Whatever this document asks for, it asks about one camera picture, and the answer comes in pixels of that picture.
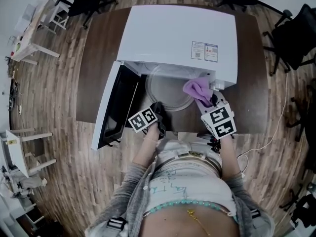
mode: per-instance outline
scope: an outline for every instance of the chair leg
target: chair leg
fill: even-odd
[[[229,7],[231,8],[231,10],[236,10],[235,6],[232,3],[227,3],[229,5]]]
[[[264,46],[263,47],[265,50],[267,50],[267,51],[271,51],[271,52],[276,52],[276,49],[274,48],[274,47],[269,47],[269,46]]]
[[[303,131],[304,131],[304,128],[305,128],[304,123],[301,123],[300,133],[298,134],[297,137],[295,137],[295,141],[296,141],[296,142],[299,142],[299,141],[301,140],[301,137],[302,137],[302,133],[303,133]]]
[[[282,61],[284,62],[285,66],[286,66],[286,69],[284,70],[284,72],[289,73],[291,71],[290,65],[286,61],[284,61],[283,59],[282,59]]]
[[[313,59],[310,59],[308,61],[302,62],[300,66],[311,64],[311,63],[315,63],[315,65],[316,65],[316,54],[314,55]]]
[[[297,109],[298,113],[300,114],[301,118],[305,118],[305,116],[307,114],[307,107],[308,107],[307,101],[303,100],[302,105],[300,105],[300,103],[296,99],[294,99],[294,103],[295,103],[296,109]]]
[[[277,72],[277,67],[278,67],[279,62],[280,62],[280,56],[276,55],[275,67],[274,67],[273,72],[270,72],[270,76],[273,76]]]
[[[116,5],[119,4],[119,2],[116,0],[110,0],[110,1],[102,2],[101,4],[99,4],[99,8],[104,7],[104,6],[111,4],[111,3],[115,3]]]
[[[247,10],[247,6],[245,6],[245,5],[241,5],[241,10],[242,10],[243,12],[246,12],[246,10]]]
[[[263,32],[263,36],[268,36],[269,39],[271,40],[272,44],[274,45],[274,39],[273,39],[271,33],[269,33],[269,32]]]
[[[275,24],[275,28],[277,28],[277,27],[279,26],[279,24],[281,24],[281,23],[283,22],[284,19],[286,19],[286,16],[285,16],[285,15],[283,15],[283,16],[279,19],[279,21],[277,21],[277,23]]]
[[[217,5],[215,5],[215,7],[221,7],[222,5],[225,5],[226,3],[224,1],[221,1],[220,3],[218,3]]]
[[[88,23],[89,19],[92,17],[93,13],[94,13],[93,10],[89,12],[87,18],[85,19],[85,21],[82,25],[85,30],[88,29],[87,23]]]
[[[61,2],[63,2],[66,5],[72,6],[73,4],[71,2],[69,2],[68,0],[60,0]]]
[[[291,189],[291,190],[290,190],[290,194],[291,194],[291,197],[292,197],[292,198],[291,198],[291,201],[290,201],[289,203],[285,204],[285,205],[280,205],[279,208],[280,208],[280,209],[284,209],[284,208],[287,207],[286,209],[284,209],[284,211],[288,211],[288,210],[291,208],[291,206],[292,206],[293,204],[297,203],[297,200],[298,200],[298,198],[299,198],[299,194],[300,194],[301,191],[302,191],[302,187],[303,187],[303,185],[300,184],[300,189],[299,189],[299,191],[298,191],[297,194],[295,194],[294,191]]]
[[[301,124],[301,123],[302,123],[302,121],[301,121],[301,120],[298,120],[298,121],[296,121],[296,122],[293,123],[293,124],[287,123],[287,124],[286,124],[286,127],[288,127],[288,128],[293,128],[293,127],[295,127],[295,126],[298,126],[298,125]]]

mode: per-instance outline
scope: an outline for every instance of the white shirt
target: white shirt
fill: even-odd
[[[229,186],[219,174],[199,160],[175,160],[155,172],[149,184],[146,211],[175,200],[189,199],[217,203],[236,216],[236,204]]]

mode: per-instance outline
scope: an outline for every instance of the purple cloth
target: purple cloth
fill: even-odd
[[[199,77],[189,80],[183,86],[183,92],[199,99],[206,107],[212,106],[210,99],[213,95],[213,90],[209,88],[209,81],[207,77]]]

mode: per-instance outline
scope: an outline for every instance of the power cord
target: power cord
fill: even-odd
[[[278,121],[277,121],[276,131],[274,132],[274,134],[273,134],[273,136],[272,136],[272,138],[271,138],[271,140],[270,140],[270,142],[269,142],[268,144],[264,145],[264,146],[261,147],[261,148],[252,148],[252,149],[249,149],[248,151],[246,151],[246,152],[240,154],[239,156],[237,156],[237,159],[240,158],[240,157],[242,157],[242,156],[245,156],[245,157],[247,158],[247,165],[246,165],[246,168],[242,171],[242,173],[244,173],[244,172],[246,171],[246,169],[248,168],[248,165],[249,165],[249,158],[248,158],[248,156],[246,155],[246,153],[248,153],[248,152],[250,152],[250,151],[252,151],[252,150],[261,150],[261,149],[264,149],[265,147],[267,147],[267,146],[273,141],[275,135],[277,134],[278,126],[279,126],[280,121],[281,121],[281,118],[282,118],[282,116],[283,116],[283,113],[284,113],[284,110],[285,110],[286,99],[287,99],[287,75],[288,75],[288,74],[286,74],[286,78],[285,78],[285,100],[284,100],[284,105],[283,105],[282,113],[281,113],[281,115],[280,115],[280,118],[279,118]]]

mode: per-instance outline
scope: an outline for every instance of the microwave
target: microwave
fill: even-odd
[[[160,66],[160,76],[208,77],[210,88],[237,82],[235,17],[180,5],[131,8],[99,106],[92,149],[119,142],[142,75]]]

